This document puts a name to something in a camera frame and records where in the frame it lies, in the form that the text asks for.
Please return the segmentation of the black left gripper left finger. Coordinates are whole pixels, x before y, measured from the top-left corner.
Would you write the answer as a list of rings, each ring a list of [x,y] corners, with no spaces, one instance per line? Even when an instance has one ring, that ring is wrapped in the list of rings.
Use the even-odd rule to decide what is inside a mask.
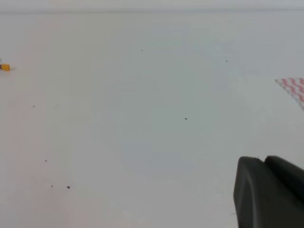
[[[258,158],[239,158],[233,197],[240,228],[304,226],[304,204]]]

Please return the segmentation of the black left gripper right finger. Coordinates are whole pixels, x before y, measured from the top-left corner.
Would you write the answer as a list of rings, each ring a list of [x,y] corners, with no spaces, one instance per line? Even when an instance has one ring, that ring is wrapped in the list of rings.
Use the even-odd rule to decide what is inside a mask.
[[[266,157],[264,164],[280,182],[302,203],[304,203],[304,170],[278,157]]]

